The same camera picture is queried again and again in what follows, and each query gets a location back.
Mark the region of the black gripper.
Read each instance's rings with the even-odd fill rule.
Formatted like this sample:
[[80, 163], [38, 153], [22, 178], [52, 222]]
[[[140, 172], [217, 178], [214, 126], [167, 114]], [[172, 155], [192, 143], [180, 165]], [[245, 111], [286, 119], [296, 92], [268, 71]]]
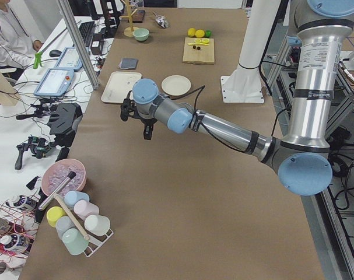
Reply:
[[128, 118], [134, 118], [140, 120], [144, 123], [144, 130], [143, 130], [143, 138], [144, 140], [151, 140], [152, 139], [152, 132], [153, 132], [153, 125], [157, 122], [155, 118], [144, 118], [141, 117], [138, 113], [137, 107], [135, 105], [135, 101], [126, 97], [122, 104], [120, 105], [120, 118], [122, 121], [128, 121]]

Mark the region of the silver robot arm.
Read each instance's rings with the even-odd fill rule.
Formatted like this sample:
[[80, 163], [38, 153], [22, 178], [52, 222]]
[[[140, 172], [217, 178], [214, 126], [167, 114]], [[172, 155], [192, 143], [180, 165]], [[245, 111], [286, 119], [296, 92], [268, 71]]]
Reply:
[[156, 122], [180, 134], [209, 134], [225, 146], [255, 156], [298, 195], [314, 195], [332, 180], [325, 131], [334, 97], [343, 40], [354, 27], [354, 1], [292, 1], [288, 34], [301, 43], [291, 118], [278, 139], [239, 127], [188, 104], [176, 103], [151, 79], [140, 79], [121, 105], [121, 119], [139, 119], [150, 139]]

